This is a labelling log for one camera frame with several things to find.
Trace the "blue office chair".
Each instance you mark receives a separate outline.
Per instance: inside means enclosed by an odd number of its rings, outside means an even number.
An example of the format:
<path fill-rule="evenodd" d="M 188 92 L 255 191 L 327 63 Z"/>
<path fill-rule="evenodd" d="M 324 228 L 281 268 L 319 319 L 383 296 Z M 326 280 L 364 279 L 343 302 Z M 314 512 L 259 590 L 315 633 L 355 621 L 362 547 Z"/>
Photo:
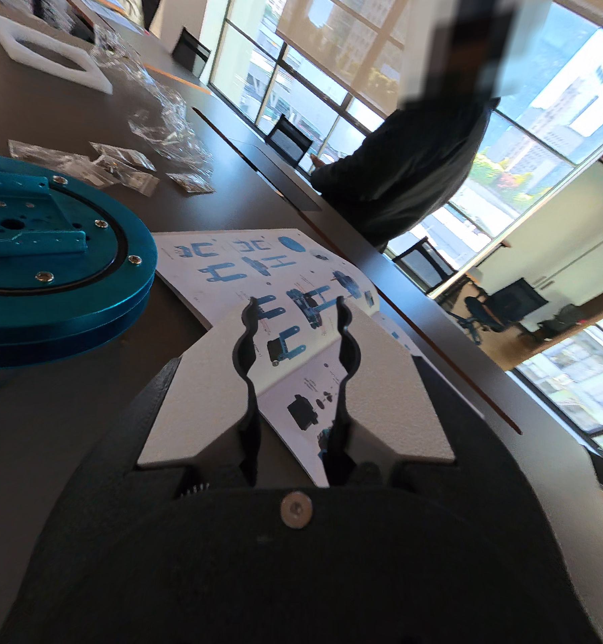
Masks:
<path fill-rule="evenodd" d="M 480 328 L 494 333 L 503 333 L 509 328 L 509 322 L 499 318 L 478 298 L 468 296 L 464 299 L 464 304 L 470 313 L 470 316 L 464 321 L 464 328 L 475 345 L 480 346 L 483 342 L 479 331 Z"/>

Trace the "black mesh chair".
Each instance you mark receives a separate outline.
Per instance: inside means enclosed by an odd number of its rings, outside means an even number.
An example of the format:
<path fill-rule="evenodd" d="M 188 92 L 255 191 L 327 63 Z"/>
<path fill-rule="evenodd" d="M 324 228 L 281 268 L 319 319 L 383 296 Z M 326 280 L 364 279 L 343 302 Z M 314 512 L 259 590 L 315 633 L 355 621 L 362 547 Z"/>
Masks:
<path fill-rule="evenodd" d="M 181 67 L 199 78 L 209 61 L 211 50 L 205 47 L 197 38 L 182 28 L 178 41 L 172 50 L 172 59 Z"/>
<path fill-rule="evenodd" d="M 392 262 L 427 295 L 446 283 L 457 272 L 457 269 L 438 253 L 426 236 L 394 257 Z"/>
<path fill-rule="evenodd" d="M 296 168 L 314 140 L 292 124 L 285 114 L 281 114 L 272 130 L 265 136 L 265 143 L 291 167 Z"/>

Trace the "blue round turntable base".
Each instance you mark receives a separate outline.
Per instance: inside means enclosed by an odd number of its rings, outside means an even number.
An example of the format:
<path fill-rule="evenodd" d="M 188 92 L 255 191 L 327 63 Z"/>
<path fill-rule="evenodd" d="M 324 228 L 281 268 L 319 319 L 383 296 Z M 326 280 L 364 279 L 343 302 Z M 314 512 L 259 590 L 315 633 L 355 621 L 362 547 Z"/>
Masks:
<path fill-rule="evenodd" d="M 101 346 L 145 310 L 151 232 L 77 178 L 0 157 L 0 369 Z"/>

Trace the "black monitor screen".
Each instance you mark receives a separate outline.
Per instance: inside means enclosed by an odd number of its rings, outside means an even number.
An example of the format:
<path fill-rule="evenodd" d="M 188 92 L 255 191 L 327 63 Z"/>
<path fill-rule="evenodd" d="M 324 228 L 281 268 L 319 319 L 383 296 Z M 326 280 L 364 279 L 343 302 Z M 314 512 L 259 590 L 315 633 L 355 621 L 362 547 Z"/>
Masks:
<path fill-rule="evenodd" d="M 524 278 L 491 294 L 484 305 L 502 324 L 519 323 L 526 316 L 548 304 Z"/>

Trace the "beige roller blind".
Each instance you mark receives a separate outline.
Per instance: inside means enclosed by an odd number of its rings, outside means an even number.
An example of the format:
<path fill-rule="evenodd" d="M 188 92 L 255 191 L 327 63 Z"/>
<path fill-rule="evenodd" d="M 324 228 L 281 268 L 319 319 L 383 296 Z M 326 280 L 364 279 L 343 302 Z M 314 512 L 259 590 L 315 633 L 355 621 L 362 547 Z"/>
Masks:
<path fill-rule="evenodd" d="M 276 34 L 381 117 L 397 106 L 409 1 L 286 1 Z"/>

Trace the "crumpled clear plastic bag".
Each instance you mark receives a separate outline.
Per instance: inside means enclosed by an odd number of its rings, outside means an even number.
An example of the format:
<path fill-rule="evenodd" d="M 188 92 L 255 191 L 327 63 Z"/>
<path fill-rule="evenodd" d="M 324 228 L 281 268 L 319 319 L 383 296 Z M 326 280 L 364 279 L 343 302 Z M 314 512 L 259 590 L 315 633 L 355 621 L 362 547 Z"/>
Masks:
<path fill-rule="evenodd" d="M 95 24 L 89 55 L 100 69 L 117 69 L 135 80 L 147 76 L 139 54 L 111 28 Z"/>
<path fill-rule="evenodd" d="M 168 161 L 209 179 L 213 157 L 187 119 L 183 96 L 152 76 L 145 76 L 141 86 L 150 101 L 128 117 L 131 132 Z"/>

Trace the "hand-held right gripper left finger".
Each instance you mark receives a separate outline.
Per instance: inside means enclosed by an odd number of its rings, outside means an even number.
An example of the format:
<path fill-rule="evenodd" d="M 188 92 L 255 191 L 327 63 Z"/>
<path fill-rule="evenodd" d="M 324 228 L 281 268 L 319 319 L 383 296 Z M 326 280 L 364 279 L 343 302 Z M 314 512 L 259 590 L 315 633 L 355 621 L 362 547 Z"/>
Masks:
<path fill-rule="evenodd" d="M 202 482 L 229 468 L 257 483 L 261 431 L 254 336 L 259 305 L 240 302 L 180 357 L 145 445 L 141 470 L 190 467 Z"/>

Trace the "large glass window wall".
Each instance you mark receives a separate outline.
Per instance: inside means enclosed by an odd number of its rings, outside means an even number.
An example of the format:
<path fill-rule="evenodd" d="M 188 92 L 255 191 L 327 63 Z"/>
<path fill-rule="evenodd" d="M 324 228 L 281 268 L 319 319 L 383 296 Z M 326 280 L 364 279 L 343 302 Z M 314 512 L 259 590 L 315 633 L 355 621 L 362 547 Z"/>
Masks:
<path fill-rule="evenodd" d="M 211 66 L 212 88 L 263 135 L 281 114 L 335 162 L 383 122 L 276 34 L 286 1 L 227 1 Z M 524 86 L 503 98 L 462 187 L 388 243 L 396 257 L 428 237 L 458 270 L 486 259 L 603 152 L 603 15 L 586 3 L 552 4 Z"/>

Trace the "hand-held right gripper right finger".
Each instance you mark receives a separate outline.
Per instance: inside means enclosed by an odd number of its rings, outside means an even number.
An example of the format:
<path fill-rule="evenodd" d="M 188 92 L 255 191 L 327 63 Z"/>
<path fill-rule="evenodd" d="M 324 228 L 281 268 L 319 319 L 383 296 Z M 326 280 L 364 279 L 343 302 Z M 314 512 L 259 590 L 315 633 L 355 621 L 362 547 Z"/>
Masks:
<path fill-rule="evenodd" d="M 382 483 L 403 463 L 450 466 L 455 454 L 410 350 L 357 305 L 339 297 L 339 385 L 325 450 L 330 487 L 373 466 Z"/>

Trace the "small clear bag of screws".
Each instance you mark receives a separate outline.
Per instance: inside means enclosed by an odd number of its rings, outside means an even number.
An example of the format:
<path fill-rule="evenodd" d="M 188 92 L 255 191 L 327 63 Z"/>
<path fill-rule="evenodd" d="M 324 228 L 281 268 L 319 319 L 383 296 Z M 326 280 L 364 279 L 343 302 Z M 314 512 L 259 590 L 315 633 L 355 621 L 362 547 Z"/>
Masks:
<path fill-rule="evenodd" d="M 216 190 L 200 173 L 167 173 L 166 176 L 189 195 L 210 195 Z"/>
<path fill-rule="evenodd" d="M 121 166 L 111 166 L 106 169 L 123 186 L 135 190 L 145 197 L 151 197 L 156 191 L 160 180 L 150 173 L 137 171 L 135 169 L 124 169 Z"/>
<path fill-rule="evenodd" d="M 150 161 L 150 159 L 146 157 L 144 153 L 135 149 L 120 148 L 117 146 L 111 146 L 97 142 L 90 142 L 90 145 L 100 155 L 111 157 L 115 160 L 137 168 L 156 171 L 156 167 Z"/>
<path fill-rule="evenodd" d="M 94 168 L 89 157 L 75 153 L 48 149 L 20 141 L 8 140 L 10 156 L 33 165 L 39 165 L 55 173 L 80 178 Z"/>

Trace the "assembly instruction booklet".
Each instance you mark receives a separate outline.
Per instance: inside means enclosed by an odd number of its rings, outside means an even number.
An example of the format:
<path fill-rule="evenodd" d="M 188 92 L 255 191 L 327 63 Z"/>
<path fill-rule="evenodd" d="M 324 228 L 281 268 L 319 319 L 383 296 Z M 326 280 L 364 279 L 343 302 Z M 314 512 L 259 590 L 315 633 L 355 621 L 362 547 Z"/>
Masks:
<path fill-rule="evenodd" d="M 423 353 L 380 310 L 361 270 L 296 229 L 165 232 L 157 273 L 208 328 L 251 297 L 259 305 L 249 371 L 265 422 L 313 483 L 329 485 L 321 454 L 346 371 L 339 363 L 339 297 L 357 305 L 414 358 Z"/>

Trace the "white foam frame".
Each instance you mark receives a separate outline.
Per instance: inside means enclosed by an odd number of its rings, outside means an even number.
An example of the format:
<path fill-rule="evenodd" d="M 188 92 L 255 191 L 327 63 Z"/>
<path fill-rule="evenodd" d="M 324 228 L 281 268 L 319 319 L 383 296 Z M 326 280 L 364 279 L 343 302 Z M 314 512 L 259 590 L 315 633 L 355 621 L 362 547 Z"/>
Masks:
<path fill-rule="evenodd" d="M 47 55 L 30 49 L 29 45 L 31 44 L 55 55 L 60 55 L 77 67 L 67 67 Z M 11 60 L 27 67 L 107 95 L 111 95 L 113 92 L 111 82 L 85 50 L 2 15 L 0 15 L 0 45 Z"/>

